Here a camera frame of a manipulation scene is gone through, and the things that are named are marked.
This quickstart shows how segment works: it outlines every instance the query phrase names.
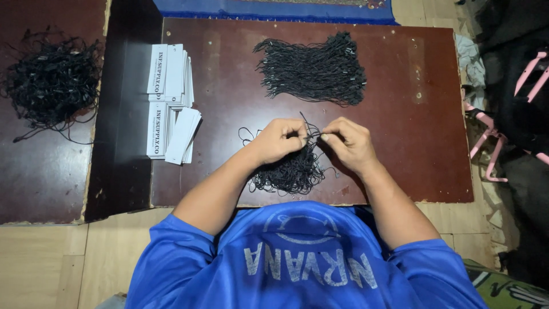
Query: brown table top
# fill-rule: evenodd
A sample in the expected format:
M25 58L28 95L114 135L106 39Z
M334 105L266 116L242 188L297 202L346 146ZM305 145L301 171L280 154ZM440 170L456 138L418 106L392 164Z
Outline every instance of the brown table top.
M291 95L266 98L254 71L264 57L253 47L266 38L290 43L324 42L349 31L365 67L365 99L356 107L309 103ZM370 129L379 160L414 201L472 202L473 190L460 80L451 29L268 21L164 20L163 42L182 43L192 59L194 108L203 116L194 140L193 163L179 167L153 162L151 204L174 206L195 184L242 147L238 129L264 128L273 118L300 117L319 128L345 116ZM362 185L337 159L308 195L255 191L246 187L239 205L292 200L331 205L365 203Z
M6 0L0 10L0 42L16 47L27 29L39 32L48 25L81 36L88 43L96 39L104 42L104 12L104 0ZM0 48L2 72L15 61L6 46ZM93 124L75 124L71 138L88 142ZM0 97L0 224L67 224L80 220L91 146L68 142L53 131L12 143L29 131L24 125L25 120L17 119L11 99Z

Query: man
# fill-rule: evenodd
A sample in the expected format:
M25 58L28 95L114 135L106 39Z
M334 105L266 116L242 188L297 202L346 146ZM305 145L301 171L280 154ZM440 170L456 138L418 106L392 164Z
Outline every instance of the man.
M381 244L353 208L300 201L238 212L214 245L254 169L306 144L303 120L275 119L150 229L126 308L486 308L368 130L338 118L322 132L362 179Z

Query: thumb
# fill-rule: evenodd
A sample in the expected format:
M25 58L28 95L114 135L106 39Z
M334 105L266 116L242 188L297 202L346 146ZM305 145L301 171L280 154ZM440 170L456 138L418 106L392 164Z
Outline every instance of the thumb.
M284 149L290 153L294 151L298 151L305 145L301 139L297 136L290 137L289 139L286 139L284 141Z
M322 134L320 138L327 143L338 156L347 149L347 146L345 146L336 134Z

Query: wooden floor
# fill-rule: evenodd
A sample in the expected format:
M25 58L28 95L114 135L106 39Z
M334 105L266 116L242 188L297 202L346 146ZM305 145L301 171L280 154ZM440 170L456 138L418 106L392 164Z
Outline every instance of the wooden floor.
M468 35L469 21L454 0L393 0L403 26L450 27ZM464 258L494 267L491 209L473 166L475 202L420 203L448 245ZM133 268L149 242L148 229L170 209L120 214L79 227L0 228L0 308L95 308L126 293Z

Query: bundle of black strings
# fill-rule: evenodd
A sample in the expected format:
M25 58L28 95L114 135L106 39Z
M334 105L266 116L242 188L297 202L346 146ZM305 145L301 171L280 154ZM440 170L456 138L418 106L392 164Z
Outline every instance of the bundle of black strings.
M67 37L62 31L31 34L21 40L21 47L8 45L18 55L9 66L0 86L0 94L12 99L19 119L27 120L31 131L13 142L28 139L44 130L58 131L70 139L74 122L85 123L97 112L97 85L100 78L99 41L90 46L80 37ZM84 121L75 113L93 110ZM62 132L68 130L67 136Z
M301 150L289 153L279 161L260 166L252 178L250 192L256 189L267 192L285 191L289 194L309 194L313 186L319 184L326 177L324 170L318 164L319 156L313 150L317 145L317 138L320 136L320 130L305 120L307 125L307 144ZM253 134L247 128L240 128L238 136L242 143L246 145L251 139L244 139L240 135L241 130L246 130L250 135Z
M356 58L356 42L348 32L338 32L325 43L289 44L268 38L254 53L265 51L257 70L267 96L289 93L308 102L329 101L347 107L364 98L366 75Z

